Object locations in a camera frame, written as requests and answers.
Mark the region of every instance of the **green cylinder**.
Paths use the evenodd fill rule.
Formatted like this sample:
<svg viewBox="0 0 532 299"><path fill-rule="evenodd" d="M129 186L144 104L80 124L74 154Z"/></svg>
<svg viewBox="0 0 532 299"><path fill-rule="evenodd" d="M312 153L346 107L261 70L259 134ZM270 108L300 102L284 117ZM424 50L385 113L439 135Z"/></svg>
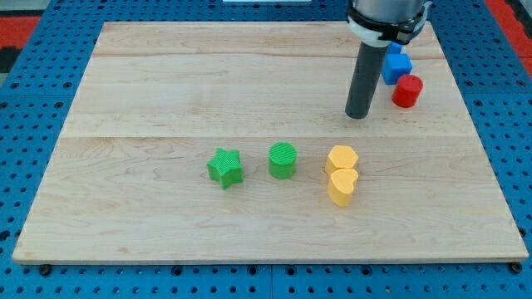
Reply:
<svg viewBox="0 0 532 299"><path fill-rule="evenodd" d="M296 172L296 149L287 142L278 142L269 149L269 173L277 179L288 179Z"/></svg>

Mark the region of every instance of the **red cylinder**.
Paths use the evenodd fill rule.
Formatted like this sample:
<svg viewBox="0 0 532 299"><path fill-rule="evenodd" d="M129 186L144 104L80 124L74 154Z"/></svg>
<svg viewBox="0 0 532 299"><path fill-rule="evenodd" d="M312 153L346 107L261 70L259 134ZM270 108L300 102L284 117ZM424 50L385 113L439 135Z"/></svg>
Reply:
<svg viewBox="0 0 532 299"><path fill-rule="evenodd" d="M423 89L423 81L414 75L403 75L397 81L393 91L393 102L403 108L410 108L416 104L417 97Z"/></svg>

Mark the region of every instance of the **yellow heart block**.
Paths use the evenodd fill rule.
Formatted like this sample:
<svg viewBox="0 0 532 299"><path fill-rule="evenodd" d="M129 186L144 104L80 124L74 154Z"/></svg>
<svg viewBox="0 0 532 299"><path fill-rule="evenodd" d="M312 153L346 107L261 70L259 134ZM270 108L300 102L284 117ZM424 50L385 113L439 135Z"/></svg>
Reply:
<svg viewBox="0 0 532 299"><path fill-rule="evenodd" d="M355 169L339 169L331 174L327 191L331 200L340 207L347 207L351 202L358 172Z"/></svg>
<svg viewBox="0 0 532 299"><path fill-rule="evenodd" d="M358 163L358 154L348 145L334 145L327 155L325 172L330 176L338 169L355 168Z"/></svg>

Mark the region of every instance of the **wood grain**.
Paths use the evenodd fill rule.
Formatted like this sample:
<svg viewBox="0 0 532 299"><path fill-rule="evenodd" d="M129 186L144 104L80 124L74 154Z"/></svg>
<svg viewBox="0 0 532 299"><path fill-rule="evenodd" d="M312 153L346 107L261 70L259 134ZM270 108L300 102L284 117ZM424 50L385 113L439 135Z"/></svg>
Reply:
<svg viewBox="0 0 532 299"><path fill-rule="evenodd" d="M406 50L418 105L379 83L343 113L359 41L344 22L107 23L13 258L51 264L508 262L528 256L430 25ZM278 141L296 174L268 173ZM327 196L334 145L360 155ZM244 182L208 178L238 149Z"/></svg>

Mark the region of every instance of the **blue cube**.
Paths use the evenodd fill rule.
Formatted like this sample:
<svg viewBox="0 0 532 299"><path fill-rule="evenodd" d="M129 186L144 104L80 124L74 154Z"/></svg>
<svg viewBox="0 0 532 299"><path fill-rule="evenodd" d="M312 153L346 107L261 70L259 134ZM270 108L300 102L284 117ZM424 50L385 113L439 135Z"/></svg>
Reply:
<svg viewBox="0 0 532 299"><path fill-rule="evenodd" d="M386 85L397 84L400 76L410 74L412 64L407 54L386 55L384 67L382 68L382 79Z"/></svg>
<svg viewBox="0 0 532 299"><path fill-rule="evenodd" d="M388 47L388 51L386 52L387 55L390 54L401 54L402 46L398 43L391 42L390 46Z"/></svg>

